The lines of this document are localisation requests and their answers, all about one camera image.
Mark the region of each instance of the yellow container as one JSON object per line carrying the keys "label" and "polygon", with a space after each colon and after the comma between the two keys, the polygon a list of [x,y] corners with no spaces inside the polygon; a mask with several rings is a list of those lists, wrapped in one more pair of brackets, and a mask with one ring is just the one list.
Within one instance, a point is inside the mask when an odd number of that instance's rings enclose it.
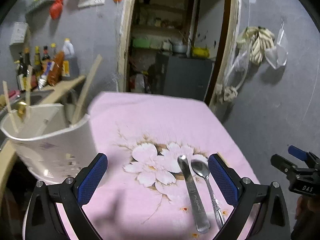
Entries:
{"label": "yellow container", "polygon": [[201,47],[192,47],[193,57],[209,57],[209,49]]}

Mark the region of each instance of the red plastic bag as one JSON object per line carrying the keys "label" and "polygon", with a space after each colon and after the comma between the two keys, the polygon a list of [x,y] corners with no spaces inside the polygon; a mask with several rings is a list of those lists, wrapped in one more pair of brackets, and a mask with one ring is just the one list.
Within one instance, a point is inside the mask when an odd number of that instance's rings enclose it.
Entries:
{"label": "red plastic bag", "polygon": [[53,5],[51,5],[49,9],[50,16],[52,20],[59,18],[62,12],[63,0],[56,0]]}

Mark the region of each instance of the spoon bowl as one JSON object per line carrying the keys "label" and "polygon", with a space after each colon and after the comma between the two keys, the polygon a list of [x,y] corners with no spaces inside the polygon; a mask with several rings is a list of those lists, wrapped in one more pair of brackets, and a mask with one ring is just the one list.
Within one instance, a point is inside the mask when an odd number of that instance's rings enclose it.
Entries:
{"label": "spoon bowl", "polygon": [[202,178],[207,178],[210,174],[208,165],[202,161],[191,160],[191,167],[193,171]]}

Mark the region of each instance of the metal screw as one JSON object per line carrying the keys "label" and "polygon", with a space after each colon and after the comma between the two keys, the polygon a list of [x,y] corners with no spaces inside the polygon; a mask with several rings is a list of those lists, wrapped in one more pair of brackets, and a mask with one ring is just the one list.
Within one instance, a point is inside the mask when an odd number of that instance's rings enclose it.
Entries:
{"label": "metal screw", "polygon": [[280,184],[279,184],[278,182],[276,182],[276,181],[274,181],[274,182],[272,183],[272,185],[273,185],[274,187],[280,187]]}
{"label": "metal screw", "polygon": [[71,184],[73,182],[73,177],[66,178],[65,182]]}
{"label": "metal screw", "polygon": [[43,185],[43,181],[38,181],[38,182],[36,183],[36,186],[37,186],[37,187],[42,187],[42,185]]}
{"label": "metal screw", "polygon": [[251,179],[247,178],[247,177],[244,177],[242,179],[242,181],[245,183],[245,184],[249,184],[251,182]]}

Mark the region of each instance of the refrigerator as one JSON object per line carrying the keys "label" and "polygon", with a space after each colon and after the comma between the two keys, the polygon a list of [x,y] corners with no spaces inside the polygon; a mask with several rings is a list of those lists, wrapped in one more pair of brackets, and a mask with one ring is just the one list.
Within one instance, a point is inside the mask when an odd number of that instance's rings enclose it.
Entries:
{"label": "refrigerator", "polygon": [[204,101],[214,62],[209,59],[158,53],[154,94]]}

